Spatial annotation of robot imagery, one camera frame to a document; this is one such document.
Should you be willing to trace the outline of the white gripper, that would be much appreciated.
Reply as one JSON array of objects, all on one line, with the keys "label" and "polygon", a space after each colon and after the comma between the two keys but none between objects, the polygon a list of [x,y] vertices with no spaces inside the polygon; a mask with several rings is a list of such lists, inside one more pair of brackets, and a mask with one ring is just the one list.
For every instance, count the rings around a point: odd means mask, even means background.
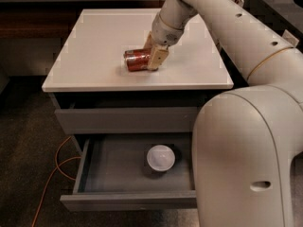
[{"label": "white gripper", "polygon": [[[151,55],[147,66],[148,70],[157,70],[169,55],[167,46],[177,44],[184,34],[187,21],[185,19],[177,19],[176,22],[176,25],[166,22],[161,18],[160,14],[157,14],[154,18],[151,32],[149,32],[143,46],[144,49],[151,48]],[[159,45],[152,46],[152,41]]]}]

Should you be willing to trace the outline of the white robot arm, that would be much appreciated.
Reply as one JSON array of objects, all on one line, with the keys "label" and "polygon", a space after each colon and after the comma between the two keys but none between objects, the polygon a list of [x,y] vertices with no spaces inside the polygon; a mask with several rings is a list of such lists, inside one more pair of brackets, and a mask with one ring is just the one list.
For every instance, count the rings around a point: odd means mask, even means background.
[{"label": "white robot arm", "polygon": [[201,227],[294,227],[291,165],[303,151],[303,54],[232,0],[166,0],[146,41],[156,69],[200,15],[247,85],[200,110],[192,166]]}]

